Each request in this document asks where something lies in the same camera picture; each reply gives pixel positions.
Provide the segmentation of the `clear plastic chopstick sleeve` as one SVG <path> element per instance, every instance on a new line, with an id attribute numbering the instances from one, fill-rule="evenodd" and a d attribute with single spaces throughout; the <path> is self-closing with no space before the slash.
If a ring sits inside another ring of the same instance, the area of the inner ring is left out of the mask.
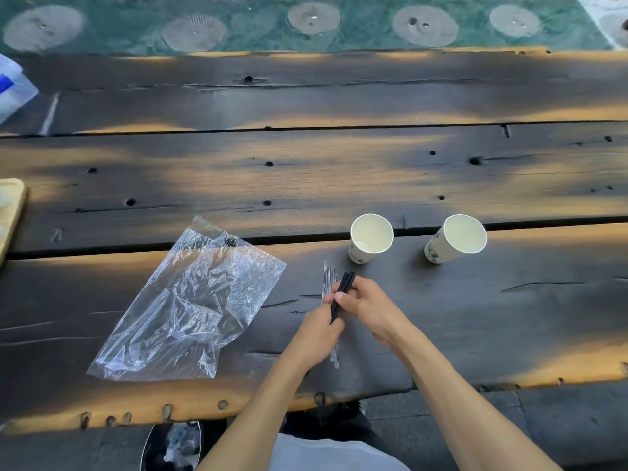
<path id="1" fill-rule="evenodd" d="M 321 294 L 321 303 L 324 302 L 324 298 L 327 294 L 331 292 L 332 285 L 337 281 L 337 274 L 335 272 L 334 266 L 331 266 L 327 260 L 323 261 L 323 286 L 322 286 L 322 294 Z M 340 366 L 339 360 L 339 343 L 336 341 L 334 345 L 334 349 L 332 350 L 329 356 L 330 362 L 334 365 L 334 369 L 338 369 Z"/>

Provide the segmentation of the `person's left forearm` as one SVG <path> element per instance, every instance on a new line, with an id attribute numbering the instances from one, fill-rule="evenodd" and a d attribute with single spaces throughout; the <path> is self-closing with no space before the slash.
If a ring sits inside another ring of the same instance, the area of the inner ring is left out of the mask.
<path id="1" fill-rule="evenodd" d="M 302 350 L 281 354 L 196 471 L 268 471 L 288 405 L 305 374 L 320 361 Z"/>

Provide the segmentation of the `light wooden tray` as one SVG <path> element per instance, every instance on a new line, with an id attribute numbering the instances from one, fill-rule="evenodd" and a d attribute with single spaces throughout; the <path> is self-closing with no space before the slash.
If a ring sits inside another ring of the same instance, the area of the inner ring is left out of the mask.
<path id="1" fill-rule="evenodd" d="M 27 187 L 18 178 L 0 179 L 0 269 L 9 249 L 27 198 Z"/>

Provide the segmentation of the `clear plastic bag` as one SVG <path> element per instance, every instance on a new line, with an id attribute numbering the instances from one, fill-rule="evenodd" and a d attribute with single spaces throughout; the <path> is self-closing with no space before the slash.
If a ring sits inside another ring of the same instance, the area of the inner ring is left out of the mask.
<path id="1" fill-rule="evenodd" d="M 287 265 L 197 215 L 116 324 L 87 373 L 153 382 L 215 378 Z"/>

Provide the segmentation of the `person's right hand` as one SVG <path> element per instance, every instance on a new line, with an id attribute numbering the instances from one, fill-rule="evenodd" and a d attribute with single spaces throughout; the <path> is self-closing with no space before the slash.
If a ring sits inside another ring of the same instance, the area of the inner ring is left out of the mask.
<path id="1" fill-rule="evenodd" d="M 340 282 L 332 286 L 328 299 L 338 292 Z M 404 329 L 413 324 L 372 279 L 356 276 L 348 292 L 360 292 L 364 298 L 364 312 L 356 316 L 385 348 L 395 351 Z"/>

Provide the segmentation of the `white paper cup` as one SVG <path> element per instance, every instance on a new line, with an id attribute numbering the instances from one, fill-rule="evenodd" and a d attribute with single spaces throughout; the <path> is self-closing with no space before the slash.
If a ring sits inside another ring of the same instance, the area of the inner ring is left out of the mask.
<path id="1" fill-rule="evenodd" d="M 351 224 L 349 258 L 356 264 L 366 264 L 386 252 L 393 240 L 394 229 L 388 220 L 375 213 L 365 213 Z"/>
<path id="2" fill-rule="evenodd" d="M 449 216 L 424 248 L 433 264 L 443 264 L 458 257 L 480 253 L 488 243 L 483 224 L 470 215 Z"/>

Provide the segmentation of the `white and blue plastic bag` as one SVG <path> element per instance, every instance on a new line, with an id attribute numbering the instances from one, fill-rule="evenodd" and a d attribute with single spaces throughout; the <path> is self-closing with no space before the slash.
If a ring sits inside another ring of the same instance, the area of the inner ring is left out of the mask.
<path id="1" fill-rule="evenodd" d="M 0 54 L 0 125 L 39 94 L 23 68 Z"/>

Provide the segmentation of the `person's left hand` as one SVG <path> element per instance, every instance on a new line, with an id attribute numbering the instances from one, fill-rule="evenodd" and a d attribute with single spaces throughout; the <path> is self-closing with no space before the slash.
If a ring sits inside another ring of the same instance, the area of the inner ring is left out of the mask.
<path id="1" fill-rule="evenodd" d="M 334 345 L 326 345 L 320 339 L 320 306 L 307 313 L 298 331 L 285 350 L 288 359 L 298 366 L 302 372 L 327 358 Z"/>

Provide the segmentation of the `person's white shirt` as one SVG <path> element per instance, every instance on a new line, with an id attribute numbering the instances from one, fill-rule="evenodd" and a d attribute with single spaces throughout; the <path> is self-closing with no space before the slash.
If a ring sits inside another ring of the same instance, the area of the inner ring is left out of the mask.
<path id="1" fill-rule="evenodd" d="M 305 440 L 280 433 L 268 471 L 411 471 L 397 458 L 364 442 Z"/>

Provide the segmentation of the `black waste bin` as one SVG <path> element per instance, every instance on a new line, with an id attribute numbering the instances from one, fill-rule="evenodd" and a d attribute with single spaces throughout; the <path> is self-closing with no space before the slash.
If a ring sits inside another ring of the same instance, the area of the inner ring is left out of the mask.
<path id="1" fill-rule="evenodd" d="M 139 471 L 195 471 L 201 445 L 198 421 L 154 425 L 146 439 Z"/>

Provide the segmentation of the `person's black trousers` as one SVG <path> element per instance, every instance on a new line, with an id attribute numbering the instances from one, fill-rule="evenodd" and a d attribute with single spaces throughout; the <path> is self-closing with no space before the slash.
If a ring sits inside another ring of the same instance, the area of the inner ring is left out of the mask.
<path id="1" fill-rule="evenodd" d="M 383 446 L 381 438 L 362 412 L 359 401 L 289 412 L 279 432 L 311 441 L 363 442 L 376 449 Z"/>

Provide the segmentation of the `person's right forearm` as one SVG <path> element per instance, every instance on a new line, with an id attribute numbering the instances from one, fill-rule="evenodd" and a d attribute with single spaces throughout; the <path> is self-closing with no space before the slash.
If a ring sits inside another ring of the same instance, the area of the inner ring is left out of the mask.
<path id="1" fill-rule="evenodd" d="M 427 402 L 460 471 L 562 471 L 415 326 L 394 330 L 390 343 Z"/>

